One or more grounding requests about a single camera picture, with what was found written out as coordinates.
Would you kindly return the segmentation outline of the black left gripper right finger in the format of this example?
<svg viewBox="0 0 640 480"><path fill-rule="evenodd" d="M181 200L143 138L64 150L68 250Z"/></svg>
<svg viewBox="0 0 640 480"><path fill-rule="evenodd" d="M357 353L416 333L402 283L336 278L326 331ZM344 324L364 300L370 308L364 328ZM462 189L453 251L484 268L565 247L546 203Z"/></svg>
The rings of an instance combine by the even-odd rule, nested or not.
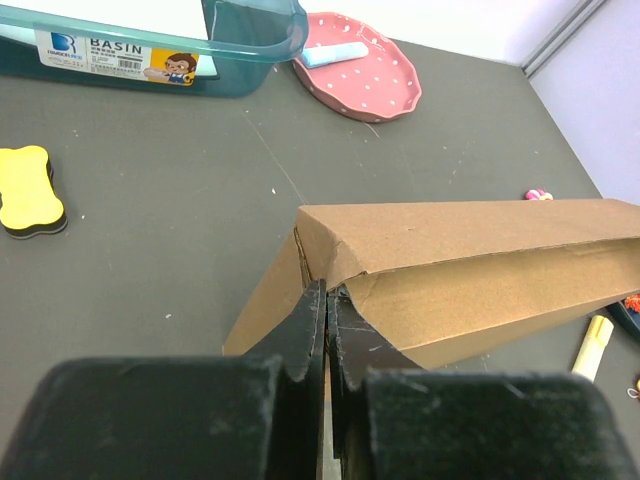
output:
<svg viewBox="0 0 640 480"><path fill-rule="evenodd" d="M600 391L571 374L442 373L327 300L334 455L346 479L635 479Z"/></svg>

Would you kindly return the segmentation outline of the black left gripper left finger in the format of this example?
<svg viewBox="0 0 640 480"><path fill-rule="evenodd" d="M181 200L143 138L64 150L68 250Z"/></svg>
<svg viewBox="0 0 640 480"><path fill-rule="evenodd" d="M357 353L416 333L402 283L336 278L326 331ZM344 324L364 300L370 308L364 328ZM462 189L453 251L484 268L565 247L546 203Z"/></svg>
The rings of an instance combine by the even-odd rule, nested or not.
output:
<svg viewBox="0 0 640 480"><path fill-rule="evenodd" d="M318 479L326 284L240 356L80 358L40 381L5 479Z"/></svg>

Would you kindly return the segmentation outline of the brown cardboard box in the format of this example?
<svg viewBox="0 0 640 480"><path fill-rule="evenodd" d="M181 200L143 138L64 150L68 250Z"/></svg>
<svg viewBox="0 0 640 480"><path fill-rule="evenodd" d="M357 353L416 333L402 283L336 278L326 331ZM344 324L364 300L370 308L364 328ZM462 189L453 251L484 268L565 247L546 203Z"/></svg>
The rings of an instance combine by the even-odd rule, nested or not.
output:
<svg viewBox="0 0 640 480"><path fill-rule="evenodd" d="M304 289L357 312L433 368L589 314L639 290L639 209L613 199L306 205L223 350L246 353Z"/></svg>

